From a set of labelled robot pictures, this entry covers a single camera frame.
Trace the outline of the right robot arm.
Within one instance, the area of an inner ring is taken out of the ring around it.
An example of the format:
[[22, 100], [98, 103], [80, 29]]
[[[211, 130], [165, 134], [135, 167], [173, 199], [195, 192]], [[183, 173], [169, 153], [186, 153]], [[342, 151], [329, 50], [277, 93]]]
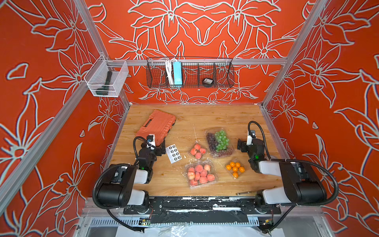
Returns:
[[238, 150], [248, 155], [254, 172], [277, 176], [283, 184], [281, 187], [259, 190], [255, 195], [254, 207], [257, 212], [264, 212], [276, 205], [288, 207], [278, 220], [270, 220], [268, 224], [259, 226], [263, 234], [271, 234], [297, 206], [323, 206], [337, 199], [339, 184], [328, 169], [310, 161], [274, 159], [268, 151], [266, 138], [257, 138], [251, 129], [252, 124], [263, 130], [258, 122], [250, 121], [247, 139], [238, 140]]

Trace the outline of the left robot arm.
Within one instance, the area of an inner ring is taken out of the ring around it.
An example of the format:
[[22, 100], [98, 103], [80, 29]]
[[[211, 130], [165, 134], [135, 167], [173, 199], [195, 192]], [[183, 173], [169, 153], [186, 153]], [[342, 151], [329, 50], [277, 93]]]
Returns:
[[166, 154], [165, 140], [158, 145], [152, 134], [146, 138], [136, 136], [133, 140], [133, 150], [135, 163], [110, 165], [105, 169], [95, 182], [92, 199], [98, 208], [106, 210], [118, 224], [131, 231], [143, 233], [144, 228], [135, 228], [124, 223], [112, 214], [111, 210], [128, 206], [140, 207], [146, 211], [151, 209], [149, 193], [135, 190], [133, 187], [135, 184], [151, 182], [157, 157]]

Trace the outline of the grape clamshell box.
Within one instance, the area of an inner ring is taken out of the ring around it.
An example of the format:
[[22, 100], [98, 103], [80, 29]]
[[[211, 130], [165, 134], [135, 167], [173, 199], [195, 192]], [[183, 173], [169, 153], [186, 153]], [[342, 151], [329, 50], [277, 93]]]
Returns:
[[213, 158], [223, 158], [231, 156], [234, 152], [232, 142], [228, 134], [222, 127], [210, 128], [205, 131], [206, 141], [210, 155]]

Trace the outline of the orange plastic tool case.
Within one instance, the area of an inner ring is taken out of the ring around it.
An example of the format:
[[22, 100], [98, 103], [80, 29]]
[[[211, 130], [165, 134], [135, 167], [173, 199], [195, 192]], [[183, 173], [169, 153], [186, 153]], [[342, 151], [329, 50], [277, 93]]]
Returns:
[[161, 145], [176, 122], [176, 117], [172, 114], [154, 110], [146, 122], [140, 127], [136, 136], [147, 138], [148, 135], [155, 136], [156, 145]]

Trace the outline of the small peach clamshell box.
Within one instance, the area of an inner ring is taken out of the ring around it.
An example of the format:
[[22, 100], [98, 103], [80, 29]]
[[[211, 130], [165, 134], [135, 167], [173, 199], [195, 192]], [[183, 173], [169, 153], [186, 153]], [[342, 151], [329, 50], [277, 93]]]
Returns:
[[207, 149], [198, 142], [195, 142], [194, 145], [189, 150], [189, 154], [199, 161], [204, 158], [206, 153], [207, 153]]

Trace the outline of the large peach clamshell box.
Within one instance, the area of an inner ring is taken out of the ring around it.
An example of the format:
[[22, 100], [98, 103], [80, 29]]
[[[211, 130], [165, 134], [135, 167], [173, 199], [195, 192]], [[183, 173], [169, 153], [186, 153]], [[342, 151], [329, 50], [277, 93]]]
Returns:
[[211, 160], [186, 165], [184, 176], [187, 179], [188, 186], [192, 189], [218, 182], [218, 175]]

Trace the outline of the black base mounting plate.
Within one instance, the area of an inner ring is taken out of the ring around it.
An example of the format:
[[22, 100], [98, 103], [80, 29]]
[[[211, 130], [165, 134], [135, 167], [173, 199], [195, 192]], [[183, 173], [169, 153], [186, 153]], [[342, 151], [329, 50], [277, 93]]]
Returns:
[[255, 206], [254, 197], [150, 197], [148, 209], [130, 206], [124, 215], [151, 217], [152, 224], [224, 224], [258, 226], [278, 217], [279, 205]]

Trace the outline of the light blue box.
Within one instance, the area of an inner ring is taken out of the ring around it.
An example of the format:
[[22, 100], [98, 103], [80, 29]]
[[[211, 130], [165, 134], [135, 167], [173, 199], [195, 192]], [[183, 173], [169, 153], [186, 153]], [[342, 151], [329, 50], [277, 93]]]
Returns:
[[183, 80], [182, 80], [182, 63], [180, 61], [173, 62], [173, 75], [174, 75], [174, 85], [176, 87], [181, 87], [183, 85]]

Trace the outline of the clear acrylic wall bin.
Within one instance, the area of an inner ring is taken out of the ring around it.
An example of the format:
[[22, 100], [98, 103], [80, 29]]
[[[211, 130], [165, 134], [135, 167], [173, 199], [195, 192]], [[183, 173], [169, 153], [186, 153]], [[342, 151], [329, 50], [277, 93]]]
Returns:
[[85, 75], [84, 80], [93, 96], [116, 98], [128, 75], [129, 68], [126, 61], [108, 60], [100, 55]]

